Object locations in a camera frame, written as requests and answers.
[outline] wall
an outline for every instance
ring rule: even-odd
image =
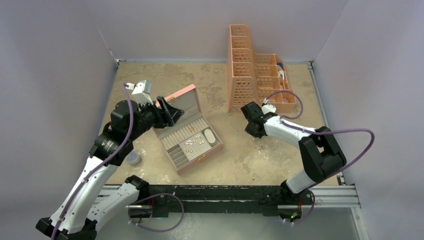
[[[345,172],[372,240],[424,235],[423,24],[421,0],[350,0],[314,65],[330,126],[376,135]],[[369,135],[337,138],[352,159]]]
[[[0,0],[1,239],[36,231],[81,173],[115,63],[85,2]]]
[[[225,62],[230,24],[258,53],[317,57],[347,0],[87,0],[116,59]]]

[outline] stained work surface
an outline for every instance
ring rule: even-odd
[[[303,101],[303,115],[294,123],[318,128],[323,125],[314,86],[306,65],[287,64],[290,88]],[[124,162],[108,184],[122,184],[137,175],[150,184],[204,185],[279,185],[302,169],[297,148],[274,138],[254,140],[244,129],[247,121],[242,113],[227,113],[226,65],[219,63],[121,63],[107,104],[102,125],[110,120],[117,102],[125,99],[122,83],[150,80],[150,96],[168,96],[190,84],[195,84],[203,116],[215,129],[224,147],[199,166],[178,175],[155,133],[149,130],[134,142],[141,154],[141,163],[131,167]],[[300,110],[294,109],[294,116]],[[337,185],[335,178],[324,185]]]

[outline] cable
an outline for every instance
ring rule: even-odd
[[[343,129],[343,130],[332,130],[332,131],[325,131],[325,132],[315,132],[315,131],[310,131],[310,130],[307,130],[307,129],[303,129],[303,128],[301,128],[301,127],[298,127],[298,126],[293,126],[293,125],[290,125],[290,124],[288,124],[288,123],[286,123],[285,121],[284,121],[284,118],[286,118],[286,119],[290,119],[290,120],[294,120],[294,119],[297,119],[297,118],[299,118],[301,115],[302,115],[302,113],[304,112],[304,104],[303,104],[303,102],[302,102],[302,100],[301,100],[301,98],[297,95],[297,94],[295,94],[294,92],[291,92],[291,91],[287,91],[287,90],[280,90],[280,91],[277,91],[277,92],[274,92],[273,94],[271,94],[271,95],[269,95],[269,96],[267,96],[265,99],[264,99],[264,101],[263,101],[263,103],[264,104],[266,104],[267,102],[268,102],[268,99],[269,98],[271,98],[272,96],[274,96],[274,95],[276,95],[276,94],[279,94],[279,93],[288,93],[288,94],[291,94],[291,95],[293,95],[293,96],[295,96],[296,97],[296,99],[299,101],[299,104],[300,104],[300,112],[299,112],[299,114],[297,115],[297,116],[293,116],[293,117],[290,117],[290,116],[286,116],[286,115],[281,115],[280,116],[280,122],[284,125],[284,126],[286,126],[286,127],[289,127],[289,128],[292,128],[292,129],[295,129],[295,130],[298,130],[298,131],[302,131],[302,132],[305,132],[305,133],[308,133],[308,134],[313,134],[313,135],[317,135],[317,136],[323,136],[323,135],[334,135],[334,134],[344,134],[344,133],[356,133],[356,132],[366,132],[366,133],[369,133],[370,135],[371,135],[371,139],[369,140],[369,143],[368,143],[368,145],[364,148],[364,150],[357,156],[357,157],[355,157],[351,162],[349,162],[347,165],[345,165],[344,167],[342,167],[342,168],[340,168],[338,171],[336,171],[335,173],[333,173],[333,174],[331,174],[330,176],[328,176],[326,179],[329,179],[329,178],[331,178],[332,176],[334,176],[334,175],[336,175],[336,174],[338,174],[338,173],[340,173],[340,172],[342,172],[342,171],[344,171],[344,170],[346,170],[346,169],[348,169],[350,166],[352,166],[353,164],[355,164],[360,158],[362,158],[362,156],[364,156],[365,155],[365,153],[366,152],[368,152],[368,150],[371,148],[371,146],[373,145],[373,143],[374,143],[374,140],[375,140],[375,138],[376,138],[376,136],[374,135],[374,132],[373,131],[371,131],[370,129],[368,129],[368,128],[350,128],[350,129]],[[311,188],[312,187],[314,187],[314,186],[316,186],[316,185],[318,185],[319,184],[319,182],[316,182],[315,184],[313,184],[312,186],[310,186]],[[308,213],[304,216],[304,217],[302,217],[299,221],[297,221],[296,223],[300,223],[300,222],[302,222],[305,218],[307,218],[310,214],[311,214],[311,212],[312,212],[312,209],[314,209],[314,205],[315,205],[315,195],[314,195],[314,193],[312,192],[312,191],[310,191],[311,193],[312,193],[312,196],[313,196],[313,201],[312,201],[312,206],[311,206],[311,208],[310,208],[310,210],[308,211]]]
[[[130,139],[130,135],[131,135],[131,132],[133,130],[133,125],[134,125],[134,113],[133,113],[133,105],[131,104],[131,99],[130,99],[130,96],[128,95],[126,86],[127,85],[125,83],[122,84],[122,88],[123,88],[123,91],[125,93],[126,101],[128,103],[128,108],[129,108],[129,127],[128,127],[128,132],[126,133],[126,136],[125,136],[124,140],[122,141],[122,143],[119,145],[119,147],[111,155],[109,155],[102,163],[100,163],[95,168],[93,168],[83,178],[84,181],[82,181],[76,187],[75,191],[72,193],[72,195],[70,196],[70,198],[67,201],[67,203],[63,206],[63,210],[62,210],[62,212],[59,215],[59,220],[56,222],[56,225],[54,226],[53,232],[51,233],[51,240],[55,240],[56,234],[57,234],[57,232],[59,230],[59,226],[60,226],[61,222],[64,220],[65,214],[67,213],[67,211],[68,211],[69,207],[71,206],[73,200],[75,199],[75,197],[77,196],[77,194],[80,192],[80,190],[84,186],[84,184],[88,183],[89,178],[97,170],[99,170],[102,166],[104,166],[105,164],[107,164],[108,162],[110,162],[122,150],[122,148],[125,146],[125,144],[127,144],[128,140]]]
[[[154,229],[154,228],[150,228],[150,227],[147,227],[147,226],[140,225],[138,223],[134,223],[134,221],[131,219],[130,210],[128,210],[129,223],[132,223],[133,225],[135,225],[139,228],[142,228],[142,229],[145,229],[145,230],[148,230],[148,231],[152,231],[152,232],[155,232],[155,233],[168,232],[168,231],[171,231],[171,230],[175,229],[176,227],[178,227],[178,225],[180,225],[180,223],[183,221],[183,218],[184,218],[184,206],[183,206],[183,202],[177,196],[170,194],[170,193],[165,193],[165,192],[164,193],[158,193],[158,194],[151,195],[149,197],[143,198],[141,200],[138,200],[138,201],[134,202],[133,204],[136,205],[136,204],[142,203],[146,200],[159,197],[161,195],[167,195],[167,196],[171,196],[171,197],[175,198],[179,202],[179,205],[181,206],[181,217],[179,218],[178,222],[174,226],[167,228],[167,229]]]

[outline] pink jewelry box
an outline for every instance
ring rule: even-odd
[[[194,84],[165,97],[165,100],[171,106],[184,110],[184,115],[172,127],[153,130],[180,175],[222,150],[223,142],[202,116]]]

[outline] purple cable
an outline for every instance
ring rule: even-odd
[[[155,195],[151,195],[149,197],[146,197],[144,199],[135,201],[132,204],[133,205],[140,204],[140,203],[142,203],[142,202],[144,202],[146,200],[149,200],[149,199],[152,199],[152,198],[156,198],[156,197],[159,197],[161,195],[167,195],[167,196],[171,196],[171,197],[175,198],[179,202],[179,205],[181,206],[181,217],[179,218],[178,222],[174,226],[172,226],[170,228],[167,228],[167,229],[154,229],[154,228],[150,228],[150,227],[147,227],[147,226],[140,225],[138,223],[134,223],[134,221],[131,219],[130,210],[128,210],[129,222],[131,222],[133,225],[135,225],[135,226],[137,226],[139,228],[142,228],[142,229],[145,229],[145,230],[148,230],[148,231],[152,231],[152,232],[155,232],[155,233],[168,232],[168,231],[171,231],[171,230],[175,229],[176,227],[178,227],[178,225],[180,225],[180,223],[183,221],[183,218],[184,218],[184,206],[183,206],[183,202],[177,196],[175,196],[173,194],[170,194],[170,193],[165,193],[165,192],[164,193],[158,193],[158,194],[155,194]]]
[[[134,125],[134,113],[133,113],[133,105],[131,104],[131,99],[130,96],[128,95],[127,89],[126,89],[126,84],[122,84],[122,88],[123,91],[125,93],[125,97],[126,97],[126,101],[128,103],[128,108],[129,108],[129,127],[128,127],[128,132],[126,133],[125,138],[123,139],[122,143],[119,145],[119,147],[111,154],[109,155],[102,163],[100,163],[99,165],[97,165],[95,168],[93,168],[83,179],[84,182],[81,182],[75,189],[75,191],[72,193],[72,195],[70,196],[69,200],[67,201],[67,203],[63,206],[63,210],[59,215],[59,219],[63,219],[65,214],[67,213],[69,207],[71,206],[73,200],[75,199],[75,197],[77,196],[77,194],[80,192],[81,188],[84,186],[85,183],[87,183],[89,181],[89,178],[97,171],[99,170],[103,165],[107,164],[108,162],[110,162],[118,153],[119,151],[122,150],[122,148],[125,146],[125,144],[127,144],[128,140],[130,139],[130,135],[131,135],[131,131],[133,130],[133,125]],[[59,226],[61,224],[61,220],[58,220],[56,222],[56,225],[54,226],[53,232],[51,233],[51,240],[55,240],[56,234],[59,230]]]
[[[340,168],[339,171],[337,171],[337,172],[331,174],[330,176],[328,176],[326,179],[331,178],[332,176],[334,176],[334,175],[336,175],[336,174],[338,174],[338,173],[340,173],[340,172],[348,169],[350,166],[352,166],[353,164],[355,164],[360,158],[362,158],[362,156],[365,155],[366,152],[368,152],[368,150],[373,145],[376,136],[374,135],[374,132],[371,131],[368,128],[350,128],[350,129],[343,129],[343,130],[315,132],[315,131],[310,131],[310,130],[303,129],[301,127],[293,126],[293,125],[290,125],[290,124],[286,123],[283,118],[294,120],[294,119],[299,118],[302,115],[302,113],[304,112],[304,104],[302,103],[302,100],[301,100],[301,98],[298,95],[296,95],[294,92],[287,91],[287,90],[281,90],[281,91],[274,92],[273,94],[267,96],[265,99],[268,100],[270,97],[272,97],[272,96],[274,96],[276,94],[279,94],[279,93],[288,93],[288,94],[291,94],[291,95],[295,96],[296,99],[300,103],[300,113],[297,116],[294,116],[294,117],[290,117],[290,116],[286,116],[286,115],[281,115],[280,116],[280,122],[281,122],[281,124],[283,124],[286,127],[289,127],[289,128],[292,128],[292,129],[295,129],[295,130],[298,130],[298,131],[303,131],[303,132],[308,133],[308,134],[317,135],[317,136],[334,135],[334,134],[345,134],[345,133],[355,133],[355,132],[366,132],[366,133],[369,133],[371,135],[371,140],[369,141],[368,145],[364,148],[364,150],[357,157],[355,157],[351,162],[349,162],[344,167]],[[315,187],[318,184],[319,184],[319,182],[315,183],[314,185],[311,186],[311,188],[312,187]],[[313,201],[312,201],[312,206],[310,207],[310,210],[308,211],[308,213],[304,217],[302,217],[296,223],[302,222],[306,217],[308,217],[311,214],[312,210],[314,209],[314,205],[315,205],[315,195],[314,195],[314,193],[312,193],[312,196],[313,196]]]

